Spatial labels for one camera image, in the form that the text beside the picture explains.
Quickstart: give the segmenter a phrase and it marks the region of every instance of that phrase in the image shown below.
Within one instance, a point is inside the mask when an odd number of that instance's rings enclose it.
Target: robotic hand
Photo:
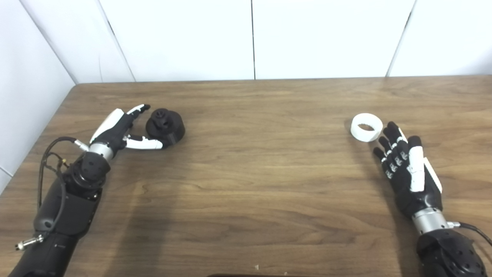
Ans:
[[[448,222],[442,214],[441,183],[424,157],[419,137],[408,140],[394,123],[379,138],[384,151],[374,154],[395,193],[395,202],[404,216],[411,218],[420,236],[417,254],[428,277],[486,277],[485,267],[472,241],[454,230],[459,222]]]
[[[109,162],[124,148],[163,149],[179,142],[185,127],[179,114],[166,109],[152,113],[147,132],[152,139],[127,135],[133,121],[150,108],[141,104],[129,112],[115,109],[94,133],[89,146],[71,137],[60,137],[46,149],[40,166],[38,212],[34,219],[34,237],[16,245],[24,254],[9,277],[62,277],[75,246],[92,222],[99,204]],[[70,141],[84,153],[70,166],[51,148],[59,141]],[[58,178],[41,203],[43,169],[50,155],[59,157]],[[61,166],[67,169],[61,172]]]

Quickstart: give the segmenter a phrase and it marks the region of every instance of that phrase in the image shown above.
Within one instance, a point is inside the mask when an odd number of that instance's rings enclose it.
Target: panel seam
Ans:
[[[13,177],[12,174],[10,174],[7,170],[3,169],[3,167],[0,166],[0,171],[2,171],[3,173],[7,174],[10,178]]]
[[[401,47],[401,44],[403,42],[403,37],[405,36],[406,30],[408,29],[408,23],[410,22],[413,10],[415,9],[416,5],[417,5],[417,0],[415,0],[413,2],[412,9],[410,10],[410,13],[408,14],[408,18],[406,19],[405,27],[403,28],[403,31],[401,32],[400,39],[398,40],[397,47],[395,49],[395,52],[393,53],[393,57],[391,58],[390,65],[388,66],[388,70],[386,71],[385,77],[389,77],[391,74],[391,70],[393,70],[393,65],[395,64],[395,60],[396,60],[398,53],[400,51],[400,47]]]
[[[113,38],[113,42],[115,43],[116,48],[118,49],[118,52],[123,57],[123,60],[126,64],[126,68],[130,72],[130,75],[131,75],[133,81],[136,82],[137,80],[135,79],[135,75],[133,74],[133,71],[131,70],[130,64],[128,63],[128,60],[126,59],[126,56],[123,52],[123,49],[120,45],[120,42],[118,41],[118,38],[116,37],[115,31],[113,30],[113,27],[111,26],[111,23],[109,22],[108,16],[106,15],[104,8],[102,7],[101,1],[100,0],[94,0],[94,1],[96,2],[97,7],[99,8],[99,12],[101,13],[103,21],[106,24],[106,27],[110,30],[110,36]]]
[[[48,44],[48,46],[51,48],[51,51],[55,54],[55,57],[58,59],[58,61],[61,63],[61,66],[65,69],[66,73],[68,76],[72,79],[72,81],[77,85],[79,82],[77,81],[77,78],[68,70],[66,67],[66,64],[63,62],[61,57],[58,55],[58,53],[55,50],[55,47],[53,46],[53,43],[51,42],[50,38],[48,37],[48,34],[40,27],[40,25],[36,22],[34,19],[34,16],[29,12],[29,9],[24,5],[23,0],[19,0],[19,3],[21,4],[22,8],[24,8],[24,11],[28,14],[29,18],[32,20],[38,31],[41,33],[43,36],[44,40]]]
[[[253,0],[251,0],[251,34],[253,36],[253,77],[256,80],[256,61],[254,56],[254,21],[253,21]]]

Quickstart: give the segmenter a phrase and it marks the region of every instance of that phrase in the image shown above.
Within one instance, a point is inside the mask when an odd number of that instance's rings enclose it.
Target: white ring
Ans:
[[[360,124],[371,126],[374,130],[367,131],[359,127]],[[381,131],[383,130],[383,122],[377,116],[370,113],[359,113],[352,119],[352,126],[350,132],[354,138],[369,142],[377,139]]]

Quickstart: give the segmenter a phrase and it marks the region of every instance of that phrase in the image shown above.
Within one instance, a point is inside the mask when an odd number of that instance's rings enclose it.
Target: metal connector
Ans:
[[[79,147],[82,151],[84,151],[84,152],[89,151],[89,147],[87,146],[87,144],[85,144],[85,143],[81,142],[81,141],[80,141],[80,140],[78,140],[78,139],[74,142],[74,144],[75,144],[76,146],[78,146],[78,147]]]
[[[461,227],[461,223],[456,221],[448,221],[448,226],[450,229]]]
[[[39,235],[37,237],[34,237],[32,239],[28,239],[26,241],[21,241],[18,244],[15,245],[15,250],[20,250],[24,251],[29,245],[36,244],[36,243],[41,243],[43,242],[44,237],[43,235]]]

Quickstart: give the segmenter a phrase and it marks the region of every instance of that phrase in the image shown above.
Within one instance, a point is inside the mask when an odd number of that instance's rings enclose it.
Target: silver metal wrist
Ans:
[[[437,229],[452,228],[446,219],[444,219],[442,212],[437,208],[420,210],[412,216],[412,220],[420,235]]]

